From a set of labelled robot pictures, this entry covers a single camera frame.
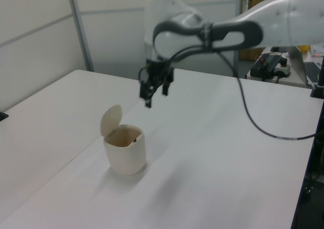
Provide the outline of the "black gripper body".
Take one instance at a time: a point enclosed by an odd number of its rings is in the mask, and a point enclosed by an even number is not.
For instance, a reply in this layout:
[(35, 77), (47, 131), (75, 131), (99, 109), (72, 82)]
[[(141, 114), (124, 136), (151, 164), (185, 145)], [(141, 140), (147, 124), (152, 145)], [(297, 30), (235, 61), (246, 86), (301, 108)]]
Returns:
[(148, 83), (155, 84), (157, 80), (167, 82), (173, 82), (174, 81), (174, 68), (170, 66), (170, 64), (167, 64), (166, 61), (162, 62), (154, 62), (151, 60), (146, 60), (147, 67), (147, 73), (148, 73)]

